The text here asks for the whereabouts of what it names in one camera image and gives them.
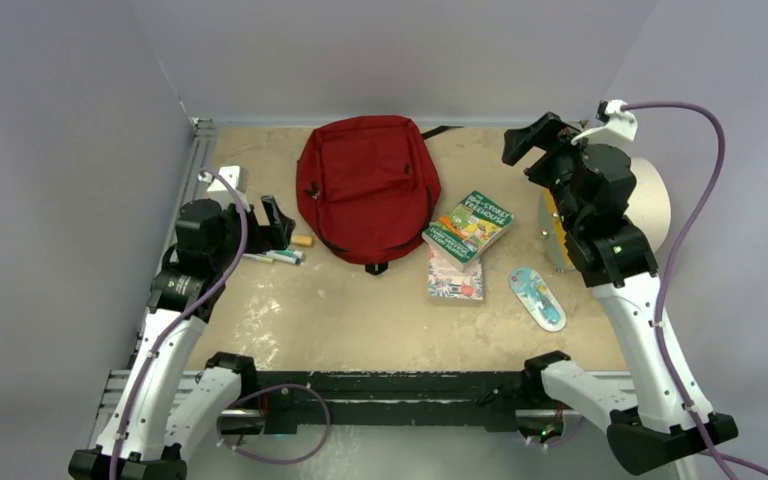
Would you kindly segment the red backpack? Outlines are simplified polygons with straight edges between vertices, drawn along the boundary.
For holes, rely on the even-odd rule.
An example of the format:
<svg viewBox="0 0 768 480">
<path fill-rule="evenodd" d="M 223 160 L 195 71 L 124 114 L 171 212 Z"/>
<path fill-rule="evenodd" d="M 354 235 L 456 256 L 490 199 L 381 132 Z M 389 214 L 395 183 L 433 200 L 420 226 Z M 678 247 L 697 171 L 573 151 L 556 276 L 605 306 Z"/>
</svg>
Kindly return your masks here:
<svg viewBox="0 0 768 480">
<path fill-rule="evenodd" d="M 314 129 L 296 163 L 298 212 L 336 257 L 384 273 L 423 242 L 441 196 L 426 132 L 399 115 L 359 116 Z"/>
</svg>

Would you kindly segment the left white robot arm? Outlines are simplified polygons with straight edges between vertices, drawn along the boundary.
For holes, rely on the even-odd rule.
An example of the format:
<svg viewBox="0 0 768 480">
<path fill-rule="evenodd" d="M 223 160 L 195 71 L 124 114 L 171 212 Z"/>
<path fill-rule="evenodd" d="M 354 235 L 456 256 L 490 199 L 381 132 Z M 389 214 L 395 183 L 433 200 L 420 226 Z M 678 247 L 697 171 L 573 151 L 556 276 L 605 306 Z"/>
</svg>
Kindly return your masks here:
<svg viewBox="0 0 768 480">
<path fill-rule="evenodd" d="M 179 385 L 231 271 L 243 254 L 264 252 L 276 230 L 258 224 L 245 200 L 199 199 L 180 208 L 176 241 L 150 287 L 131 372 L 93 446 L 73 453 L 72 478 L 184 479 L 221 411 L 255 402 L 257 370 L 247 356 L 218 352 L 188 393 Z"/>
</svg>

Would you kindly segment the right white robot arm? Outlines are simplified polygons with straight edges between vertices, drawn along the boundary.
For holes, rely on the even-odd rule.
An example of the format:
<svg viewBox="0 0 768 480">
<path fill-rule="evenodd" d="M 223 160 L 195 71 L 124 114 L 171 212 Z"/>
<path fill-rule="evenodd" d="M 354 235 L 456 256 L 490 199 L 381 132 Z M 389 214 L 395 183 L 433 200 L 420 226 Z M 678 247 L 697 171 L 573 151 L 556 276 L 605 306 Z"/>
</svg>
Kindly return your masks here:
<svg viewBox="0 0 768 480">
<path fill-rule="evenodd" d="M 502 160 L 541 157 L 525 171 L 547 189 L 575 269 L 607 314 L 634 386 L 612 390 L 568 355 L 526 361 L 521 392 L 536 407 L 552 400 L 602 430 L 620 465 L 640 475 L 736 438 L 733 417 L 714 410 L 695 381 L 660 296 L 662 281 L 646 234 L 627 215 L 637 180 L 624 151 L 636 132 L 628 113 L 579 130 L 554 113 L 504 135 Z"/>
</svg>

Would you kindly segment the thin yellow-green pen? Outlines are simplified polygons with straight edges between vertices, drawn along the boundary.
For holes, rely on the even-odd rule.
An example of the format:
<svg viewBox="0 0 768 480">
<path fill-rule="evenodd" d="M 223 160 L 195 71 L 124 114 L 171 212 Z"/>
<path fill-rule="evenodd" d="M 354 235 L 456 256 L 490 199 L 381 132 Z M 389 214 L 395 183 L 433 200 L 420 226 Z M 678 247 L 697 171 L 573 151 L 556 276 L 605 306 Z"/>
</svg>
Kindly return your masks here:
<svg viewBox="0 0 768 480">
<path fill-rule="evenodd" d="M 245 259 L 247 259 L 247 260 L 252 260 L 252 261 L 256 261 L 256 262 L 263 263 L 263 264 L 273 264 L 274 263 L 274 259 L 273 258 L 264 256 L 264 255 L 259 255 L 259 254 L 244 253 L 243 257 Z"/>
</svg>

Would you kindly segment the green treehouse paperback book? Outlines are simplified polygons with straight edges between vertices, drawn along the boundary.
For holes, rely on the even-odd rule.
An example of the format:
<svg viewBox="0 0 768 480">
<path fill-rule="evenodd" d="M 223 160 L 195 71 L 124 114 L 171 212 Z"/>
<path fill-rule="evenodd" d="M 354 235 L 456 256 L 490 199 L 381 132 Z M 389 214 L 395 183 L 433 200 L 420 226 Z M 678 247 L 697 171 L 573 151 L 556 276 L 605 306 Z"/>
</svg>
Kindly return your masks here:
<svg viewBox="0 0 768 480">
<path fill-rule="evenodd" d="M 422 238 L 437 256 L 463 272 L 504 235 L 513 221 L 514 215 L 510 211 L 473 190 L 431 222 Z"/>
</svg>

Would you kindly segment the white cylinder with coloured disc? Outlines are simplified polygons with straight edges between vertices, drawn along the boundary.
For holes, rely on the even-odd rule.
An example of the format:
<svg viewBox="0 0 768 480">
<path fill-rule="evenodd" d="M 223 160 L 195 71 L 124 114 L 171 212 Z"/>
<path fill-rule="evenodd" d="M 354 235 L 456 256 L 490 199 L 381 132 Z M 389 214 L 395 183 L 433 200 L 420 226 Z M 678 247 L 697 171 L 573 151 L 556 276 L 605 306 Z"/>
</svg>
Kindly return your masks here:
<svg viewBox="0 0 768 480">
<path fill-rule="evenodd" d="M 646 235 L 657 252 L 666 239 L 671 223 L 671 205 L 665 183 L 655 166 L 641 157 L 631 158 L 631 172 L 637 185 L 629 198 L 626 215 Z M 548 189 L 538 200 L 538 225 L 549 261 L 559 272 L 575 269 L 564 244 L 564 231 L 555 201 Z"/>
</svg>

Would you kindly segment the light blue pencil case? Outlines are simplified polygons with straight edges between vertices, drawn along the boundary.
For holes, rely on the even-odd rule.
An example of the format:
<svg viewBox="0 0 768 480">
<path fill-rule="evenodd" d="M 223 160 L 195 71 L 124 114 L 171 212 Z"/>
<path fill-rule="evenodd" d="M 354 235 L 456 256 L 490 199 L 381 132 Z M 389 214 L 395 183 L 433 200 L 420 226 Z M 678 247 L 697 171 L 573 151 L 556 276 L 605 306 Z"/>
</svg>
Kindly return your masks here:
<svg viewBox="0 0 768 480">
<path fill-rule="evenodd" d="M 547 332 L 559 332 L 567 316 L 543 277 L 534 269 L 518 268 L 509 275 L 509 286 L 535 323 Z"/>
</svg>

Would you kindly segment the floral cover book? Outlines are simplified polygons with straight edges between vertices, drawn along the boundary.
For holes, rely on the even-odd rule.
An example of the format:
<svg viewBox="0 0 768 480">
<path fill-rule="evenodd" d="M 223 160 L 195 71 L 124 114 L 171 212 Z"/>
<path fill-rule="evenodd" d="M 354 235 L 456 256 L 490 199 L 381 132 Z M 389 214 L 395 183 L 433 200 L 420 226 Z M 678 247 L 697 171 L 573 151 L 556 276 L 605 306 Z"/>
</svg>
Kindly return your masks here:
<svg viewBox="0 0 768 480">
<path fill-rule="evenodd" d="M 427 295 L 434 301 L 469 305 L 485 300 L 483 265 L 477 260 L 464 271 L 458 270 L 433 248 L 428 248 Z"/>
</svg>

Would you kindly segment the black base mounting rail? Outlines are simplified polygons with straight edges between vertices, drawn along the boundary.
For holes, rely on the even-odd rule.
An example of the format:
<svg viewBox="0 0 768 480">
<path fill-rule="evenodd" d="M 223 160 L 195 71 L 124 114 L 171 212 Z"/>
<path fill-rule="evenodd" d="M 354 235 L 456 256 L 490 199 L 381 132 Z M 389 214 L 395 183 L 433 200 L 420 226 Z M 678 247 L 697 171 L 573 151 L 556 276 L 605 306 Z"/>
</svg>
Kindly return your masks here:
<svg viewBox="0 0 768 480">
<path fill-rule="evenodd" d="M 541 431 L 558 410 L 520 371 L 261 371 L 233 406 L 268 434 L 325 424 Z"/>
</svg>

